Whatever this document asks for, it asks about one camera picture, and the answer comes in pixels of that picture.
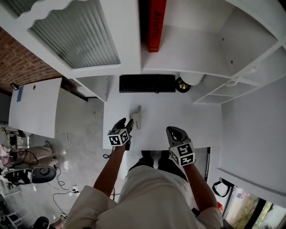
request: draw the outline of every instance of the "shoe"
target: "shoe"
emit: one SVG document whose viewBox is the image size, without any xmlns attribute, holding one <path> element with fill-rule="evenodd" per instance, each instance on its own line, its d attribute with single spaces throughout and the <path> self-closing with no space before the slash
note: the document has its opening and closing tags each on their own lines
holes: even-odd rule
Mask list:
<svg viewBox="0 0 286 229">
<path fill-rule="evenodd" d="M 168 150 L 163 150 L 161 153 L 160 159 L 167 160 L 169 159 L 169 156 L 170 156 L 170 152 Z"/>
<path fill-rule="evenodd" d="M 151 152 L 149 150 L 142 150 L 141 155 L 146 160 L 153 160 L 153 158 L 151 157 Z"/>
</svg>

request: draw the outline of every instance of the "black pants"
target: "black pants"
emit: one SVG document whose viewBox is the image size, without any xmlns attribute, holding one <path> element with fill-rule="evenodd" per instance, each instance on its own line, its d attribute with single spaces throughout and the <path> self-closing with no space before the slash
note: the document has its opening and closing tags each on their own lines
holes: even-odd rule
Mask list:
<svg viewBox="0 0 286 229">
<path fill-rule="evenodd" d="M 142 157 L 139 159 L 139 161 L 133 167 L 131 167 L 129 169 L 129 171 L 131 169 L 134 169 L 135 167 L 141 166 L 141 165 L 146 165 L 146 166 L 149 166 L 151 168 L 154 168 L 154 161 L 152 158 L 150 158 L 150 160 L 149 160 L 149 159 L 145 159 Z M 186 182 L 188 182 L 185 174 L 182 172 L 182 170 L 180 170 L 178 168 L 178 166 L 176 166 L 176 164 L 172 160 L 160 158 L 158 161 L 158 165 L 159 165 L 158 166 L 159 170 L 163 170 L 163 171 L 166 171 L 168 173 L 175 174 L 175 175 L 183 178 Z"/>
</svg>

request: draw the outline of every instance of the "floor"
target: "floor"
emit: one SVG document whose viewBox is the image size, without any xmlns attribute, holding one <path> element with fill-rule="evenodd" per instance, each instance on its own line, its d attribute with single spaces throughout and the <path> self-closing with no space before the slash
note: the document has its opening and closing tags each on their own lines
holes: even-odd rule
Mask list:
<svg viewBox="0 0 286 229">
<path fill-rule="evenodd" d="M 59 159 L 61 169 L 59 180 L 65 182 L 64 188 L 72 189 L 75 185 L 82 190 L 85 185 L 93 186 L 107 159 L 104 154 L 111 151 L 102 148 L 104 103 L 97 99 L 89 99 L 86 111 L 86 126 L 84 133 L 67 133 L 70 154 L 65 133 L 58 133 L 54 139 L 32 135 L 31 146 L 44 145 L 48 140 Z M 196 167 L 204 176 L 206 169 L 206 148 L 197 149 Z M 140 151 L 125 152 L 121 168 L 115 183 L 116 193 L 120 193 L 123 180 L 129 170 L 141 157 Z M 56 221 L 61 210 L 53 201 L 53 194 L 65 193 L 60 189 L 56 179 L 49 183 L 30 184 L 21 186 L 21 192 L 6 198 L 8 205 L 24 216 L 26 226 L 30 227 L 40 216 L 47 217 L 51 222 Z M 66 213 L 69 212 L 77 196 L 75 194 L 55 195 L 58 206 Z"/>
</svg>

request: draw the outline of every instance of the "bag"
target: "bag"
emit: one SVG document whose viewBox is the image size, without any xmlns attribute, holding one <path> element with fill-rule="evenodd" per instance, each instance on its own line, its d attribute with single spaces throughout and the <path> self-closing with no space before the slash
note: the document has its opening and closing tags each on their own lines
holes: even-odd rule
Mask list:
<svg viewBox="0 0 286 229">
<path fill-rule="evenodd" d="M 217 185 L 219 185 L 219 184 L 221 184 L 221 183 L 223 183 L 224 185 L 227 186 L 227 192 L 226 192 L 225 195 L 220 195 L 220 194 L 216 191 L 216 189 L 215 189 L 215 186 L 217 186 Z M 215 193 L 216 195 L 218 195 L 218 196 L 220 196 L 220 197 L 226 197 L 226 196 L 228 195 L 228 192 L 230 191 L 230 189 L 231 189 L 232 187 L 234 187 L 234 186 L 235 186 L 234 184 L 228 182 L 227 180 L 222 179 L 222 178 L 219 178 L 219 181 L 217 181 L 216 183 L 214 183 L 212 189 L 213 189 L 213 191 L 214 191 L 214 193 Z"/>
</svg>

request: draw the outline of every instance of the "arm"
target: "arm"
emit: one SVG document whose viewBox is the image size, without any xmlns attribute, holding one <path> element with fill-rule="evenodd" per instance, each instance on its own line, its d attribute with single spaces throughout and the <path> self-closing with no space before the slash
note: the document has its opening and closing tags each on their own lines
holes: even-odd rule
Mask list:
<svg viewBox="0 0 286 229">
<path fill-rule="evenodd" d="M 96 182 L 94 183 L 93 187 L 102 191 L 108 197 L 110 197 L 112 189 L 115 185 L 124 152 L 125 145 L 115 148 L 110 159 L 107 161 L 102 172 L 99 174 Z"/>
<path fill-rule="evenodd" d="M 188 177 L 189 184 L 199 210 L 202 212 L 210 207 L 217 208 L 218 205 L 214 193 L 194 164 L 185 165 L 183 168 Z"/>
</svg>

